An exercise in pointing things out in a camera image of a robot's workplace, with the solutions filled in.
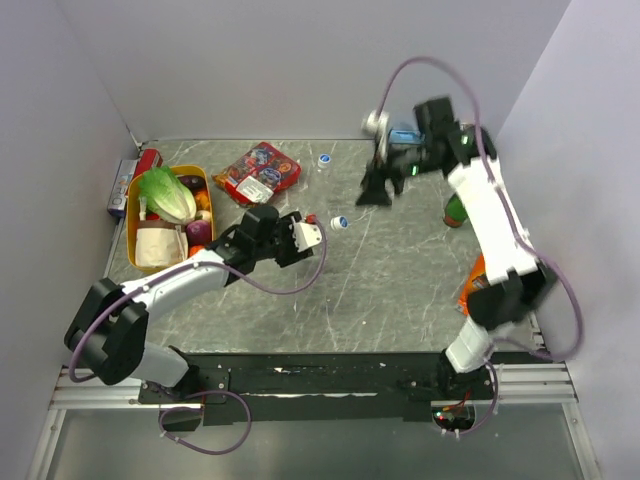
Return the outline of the clear plastic bottle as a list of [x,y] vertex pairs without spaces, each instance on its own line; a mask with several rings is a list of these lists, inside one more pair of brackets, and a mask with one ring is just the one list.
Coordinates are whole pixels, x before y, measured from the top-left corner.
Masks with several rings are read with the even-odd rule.
[[323,225],[332,231],[338,231],[342,229],[342,217],[341,216],[335,216],[332,218],[327,218],[324,222]]
[[328,197],[332,191],[331,163],[327,168],[319,169],[317,160],[304,172],[302,192],[311,198],[320,199]]

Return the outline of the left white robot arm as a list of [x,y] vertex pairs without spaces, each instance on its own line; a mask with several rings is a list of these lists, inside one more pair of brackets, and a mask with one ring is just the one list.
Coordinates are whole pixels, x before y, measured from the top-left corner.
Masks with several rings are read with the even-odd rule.
[[135,378],[162,387],[177,402],[191,399],[201,387],[198,366],[179,349],[149,341],[150,322],[238,280],[275,294],[276,289],[251,279],[256,264],[273,260],[285,268],[312,256],[316,246],[327,246],[326,230],[317,218],[304,218],[297,211],[281,215],[262,205],[171,267],[121,284],[109,278],[97,281],[64,337],[72,353],[70,380],[97,378],[115,385]]

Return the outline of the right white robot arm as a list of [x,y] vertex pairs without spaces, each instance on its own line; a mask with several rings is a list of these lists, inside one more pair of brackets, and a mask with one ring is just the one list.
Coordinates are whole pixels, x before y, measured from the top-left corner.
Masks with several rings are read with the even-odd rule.
[[488,132],[478,123],[460,123],[447,96],[415,106],[414,116],[419,140],[412,144],[392,141],[384,111],[363,120],[374,154],[356,203],[389,206],[407,179],[435,172],[461,202],[484,258],[486,284],[469,294],[465,323],[439,356],[436,385],[456,399],[478,379],[496,344],[540,306],[557,276],[523,237]]

